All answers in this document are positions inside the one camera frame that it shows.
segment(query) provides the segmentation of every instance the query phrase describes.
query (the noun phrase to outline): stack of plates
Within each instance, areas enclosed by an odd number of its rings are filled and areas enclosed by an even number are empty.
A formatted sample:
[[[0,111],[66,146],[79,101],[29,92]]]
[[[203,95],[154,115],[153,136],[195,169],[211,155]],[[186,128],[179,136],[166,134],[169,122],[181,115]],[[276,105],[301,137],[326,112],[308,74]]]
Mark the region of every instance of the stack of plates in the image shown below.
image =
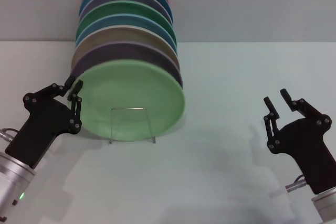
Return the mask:
[[[116,140],[134,141],[180,119],[185,101],[172,25],[167,0],[82,0],[71,69],[83,81],[84,128],[108,138],[115,129]],[[111,110],[125,108],[146,108],[148,117],[120,113],[113,127]]]

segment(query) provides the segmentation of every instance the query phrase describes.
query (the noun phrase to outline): light green plate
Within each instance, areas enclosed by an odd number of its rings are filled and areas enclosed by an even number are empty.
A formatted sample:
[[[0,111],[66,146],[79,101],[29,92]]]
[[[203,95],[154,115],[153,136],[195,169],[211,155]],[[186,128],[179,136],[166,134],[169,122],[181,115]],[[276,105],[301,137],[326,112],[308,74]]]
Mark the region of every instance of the light green plate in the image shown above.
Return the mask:
[[[109,61],[84,72],[82,125],[91,133],[119,141],[151,137],[171,128],[182,116],[185,100],[181,86],[163,69],[137,60]]]

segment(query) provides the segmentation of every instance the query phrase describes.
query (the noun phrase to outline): green plate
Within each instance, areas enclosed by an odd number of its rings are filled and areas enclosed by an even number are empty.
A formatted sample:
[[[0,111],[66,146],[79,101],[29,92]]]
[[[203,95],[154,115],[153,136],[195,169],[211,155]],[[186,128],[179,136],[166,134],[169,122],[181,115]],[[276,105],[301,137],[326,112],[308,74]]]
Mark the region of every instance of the green plate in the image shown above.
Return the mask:
[[[92,9],[87,15],[84,16],[84,18],[79,23],[76,32],[76,40],[78,39],[80,33],[91,23],[95,22],[100,18],[121,13],[140,15],[153,20],[154,22],[161,25],[172,36],[176,44],[175,33],[168,20],[152,7],[135,1],[113,1],[102,4]]]
[[[82,125],[91,133],[119,141],[135,141],[169,130],[182,116],[181,86],[163,69],[137,60],[114,60],[94,66],[83,81]],[[144,110],[120,110],[146,108]]]

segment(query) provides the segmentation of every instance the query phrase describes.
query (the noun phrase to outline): gray plate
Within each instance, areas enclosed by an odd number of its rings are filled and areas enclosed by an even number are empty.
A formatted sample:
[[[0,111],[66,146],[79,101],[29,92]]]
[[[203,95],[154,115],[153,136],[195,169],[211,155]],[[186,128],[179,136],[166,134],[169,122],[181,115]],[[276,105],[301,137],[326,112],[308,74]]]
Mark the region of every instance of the gray plate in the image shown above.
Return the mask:
[[[94,8],[96,8],[99,5],[105,4],[107,2],[111,2],[111,1],[119,1],[119,0],[91,0],[83,9],[83,11],[81,12],[80,16],[79,16],[79,21],[81,21],[84,16],[86,14],[88,14],[91,10],[93,10]],[[128,1],[136,1],[145,5],[148,5],[152,8],[154,8],[155,10],[157,10],[159,13],[161,13],[168,21],[171,25],[173,25],[173,22],[168,14],[168,12],[166,11],[166,9],[156,0],[128,0]]]
[[[95,65],[122,59],[154,64],[168,72],[182,86],[180,71],[169,56],[152,46],[134,41],[115,41],[93,48],[77,62],[71,74],[77,78]]]

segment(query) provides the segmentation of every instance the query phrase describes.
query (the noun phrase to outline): beige plate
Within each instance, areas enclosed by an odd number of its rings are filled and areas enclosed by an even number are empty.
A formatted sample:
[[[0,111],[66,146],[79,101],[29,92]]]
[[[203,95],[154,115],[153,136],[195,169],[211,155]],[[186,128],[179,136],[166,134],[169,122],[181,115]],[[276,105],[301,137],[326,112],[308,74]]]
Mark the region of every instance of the beige plate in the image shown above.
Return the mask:
[[[155,47],[167,54],[180,69],[174,49],[163,38],[141,27],[126,25],[105,27],[86,37],[76,48],[71,62],[71,69],[91,49],[118,40],[133,40]]]

